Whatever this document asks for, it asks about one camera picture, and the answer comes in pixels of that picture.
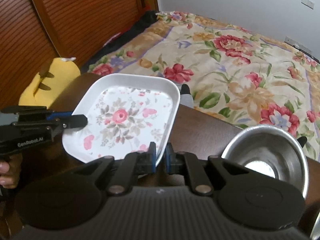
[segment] stainless steel bowl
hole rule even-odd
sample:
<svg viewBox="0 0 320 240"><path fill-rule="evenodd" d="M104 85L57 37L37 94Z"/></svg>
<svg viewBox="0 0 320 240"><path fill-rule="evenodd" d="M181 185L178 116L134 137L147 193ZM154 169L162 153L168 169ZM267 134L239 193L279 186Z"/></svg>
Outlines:
<svg viewBox="0 0 320 240"><path fill-rule="evenodd" d="M227 145L222 158L286 181L307 196L307 159L297 140L281 128L266 124L246 128Z"/></svg>

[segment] bedsheet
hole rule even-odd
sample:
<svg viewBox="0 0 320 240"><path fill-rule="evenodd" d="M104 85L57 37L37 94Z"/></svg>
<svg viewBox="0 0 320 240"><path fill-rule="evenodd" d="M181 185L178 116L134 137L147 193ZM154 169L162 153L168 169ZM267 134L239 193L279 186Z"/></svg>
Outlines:
<svg viewBox="0 0 320 240"><path fill-rule="evenodd" d="M241 128L262 124L306 136L319 161L320 65L297 49L184 12L158 21L89 66L100 75L159 76L189 85L194 108Z"/></svg>

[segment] slatted wood panel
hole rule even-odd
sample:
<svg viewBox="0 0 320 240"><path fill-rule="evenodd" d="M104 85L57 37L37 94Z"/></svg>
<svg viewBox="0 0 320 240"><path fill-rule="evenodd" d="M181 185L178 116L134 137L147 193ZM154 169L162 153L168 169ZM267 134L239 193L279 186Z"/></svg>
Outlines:
<svg viewBox="0 0 320 240"><path fill-rule="evenodd" d="M137 0L42 1L63 47L77 58L78 66L138 15Z"/></svg>
<svg viewBox="0 0 320 240"><path fill-rule="evenodd" d="M0 109L17 104L41 65L57 54L29 0L0 0Z"/></svg>

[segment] screw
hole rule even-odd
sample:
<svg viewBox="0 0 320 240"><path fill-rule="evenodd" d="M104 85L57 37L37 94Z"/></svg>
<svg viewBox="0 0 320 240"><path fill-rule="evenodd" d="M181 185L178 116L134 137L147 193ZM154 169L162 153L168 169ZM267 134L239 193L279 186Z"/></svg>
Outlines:
<svg viewBox="0 0 320 240"><path fill-rule="evenodd" d="M113 185L108 189L109 193L111 194L121 194L124 192L124 187L121 185Z"/></svg>
<svg viewBox="0 0 320 240"><path fill-rule="evenodd" d="M211 191L211 187L208 185L198 185L196 186L196 191L201 194L207 194Z"/></svg>

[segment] yellow plush toy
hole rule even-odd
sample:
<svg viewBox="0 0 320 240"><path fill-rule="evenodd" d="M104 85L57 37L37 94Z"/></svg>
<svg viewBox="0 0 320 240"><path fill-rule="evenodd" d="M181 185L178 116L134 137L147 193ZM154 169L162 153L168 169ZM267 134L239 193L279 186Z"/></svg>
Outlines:
<svg viewBox="0 0 320 240"><path fill-rule="evenodd" d="M21 106L46 106L49 108L62 91L78 76L76 58L55 58L36 74L20 96Z"/></svg>

